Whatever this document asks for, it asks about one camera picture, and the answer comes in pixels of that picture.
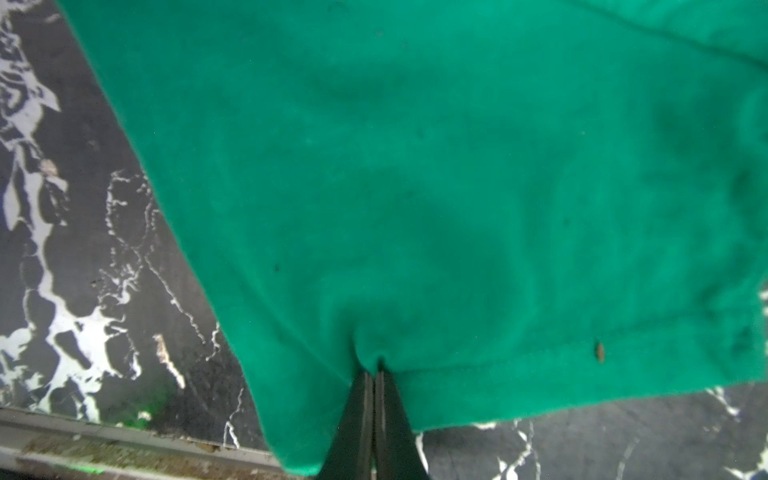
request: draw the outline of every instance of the marble countertop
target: marble countertop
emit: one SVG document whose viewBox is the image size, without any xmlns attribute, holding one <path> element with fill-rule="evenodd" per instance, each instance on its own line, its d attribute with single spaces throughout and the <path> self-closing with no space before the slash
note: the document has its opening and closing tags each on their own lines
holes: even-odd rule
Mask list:
<svg viewBox="0 0 768 480">
<path fill-rule="evenodd" d="M 65 20 L 50 0 L 0 0 L 0 18 L 0 406 L 266 449 Z M 746 384 L 427 432 L 417 446 L 435 479 L 758 479 L 767 432 L 768 387 Z"/>
</svg>

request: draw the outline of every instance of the black marble surface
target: black marble surface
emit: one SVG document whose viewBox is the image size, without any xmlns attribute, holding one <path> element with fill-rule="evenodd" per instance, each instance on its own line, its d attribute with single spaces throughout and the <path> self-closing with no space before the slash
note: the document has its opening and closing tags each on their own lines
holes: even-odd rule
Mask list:
<svg viewBox="0 0 768 480">
<path fill-rule="evenodd" d="M 0 405 L 266 449 L 240 366 L 64 19 L 48 0 L 0 0 L 0 17 Z M 417 445 L 435 479 L 757 480 L 767 432 L 768 387 L 748 384 Z"/>
</svg>

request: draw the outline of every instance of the green fabric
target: green fabric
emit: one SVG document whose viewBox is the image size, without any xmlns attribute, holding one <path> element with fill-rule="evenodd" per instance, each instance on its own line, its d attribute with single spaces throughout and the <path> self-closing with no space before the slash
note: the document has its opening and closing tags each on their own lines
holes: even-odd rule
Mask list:
<svg viewBox="0 0 768 480">
<path fill-rule="evenodd" d="M 767 3 L 60 2 L 288 470 L 763 378 Z"/>
</svg>

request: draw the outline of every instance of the dark stain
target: dark stain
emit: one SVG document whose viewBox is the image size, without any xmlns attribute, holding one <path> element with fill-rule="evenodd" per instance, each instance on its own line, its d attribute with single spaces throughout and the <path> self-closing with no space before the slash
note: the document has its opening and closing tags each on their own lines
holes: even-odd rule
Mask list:
<svg viewBox="0 0 768 480">
<path fill-rule="evenodd" d="M 598 362 L 605 362 L 605 347 L 603 347 L 602 343 L 598 342 L 598 344 L 594 346 L 594 356 L 598 358 Z"/>
</svg>

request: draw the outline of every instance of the seam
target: seam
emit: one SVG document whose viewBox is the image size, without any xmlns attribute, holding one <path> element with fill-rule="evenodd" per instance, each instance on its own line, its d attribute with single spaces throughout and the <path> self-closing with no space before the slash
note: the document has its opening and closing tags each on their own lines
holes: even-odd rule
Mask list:
<svg viewBox="0 0 768 480">
<path fill-rule="evenodd" d="M 614 22 L 621 23 L 622 25 L 635 28 L 649 35 L 666 38 L 667 40 L 674 40 L 677 43 L 689 45 L 689 46 L 698 48 L 700 50 L 708 51 L 709 53 L 714 53 L 716 55 L 729 57 L 734 60 L 741 61 L 743 63 L 748 63 L 751 65 L 757 66 L 764 73 L 768 74 L 768 62 L 762 60 L 761 58 L 753 57 L 752 55 L 742 53 L 740 51 L 732 51 L 732 50 L 728 50 L 727 48 L 717 47 L 716 45 L 709 45 L 709 44 L 703 43 L 702 41 L 696 40 L 695 38 L 689 38 L 683 35 L 679 35 L 679 34 L 673 33 L 672 31 L 667 31 L 661 28 L 642 25 L 641 23 L 637 23 L 629 18 L 626 18 L 616 12 L 612 12 L 606 8 L 599 7 L 596 5 L 585 4 L 578 0 L 555 0 L 555 1 L 566 4 L 566 5 L 571 5 L 575 8 L 579 8 L 580 10 L 584 10 L 586 12 L 593 12 L 596 15 L 601 15 L 603 17 L 609 18 Z"/>
</svg>

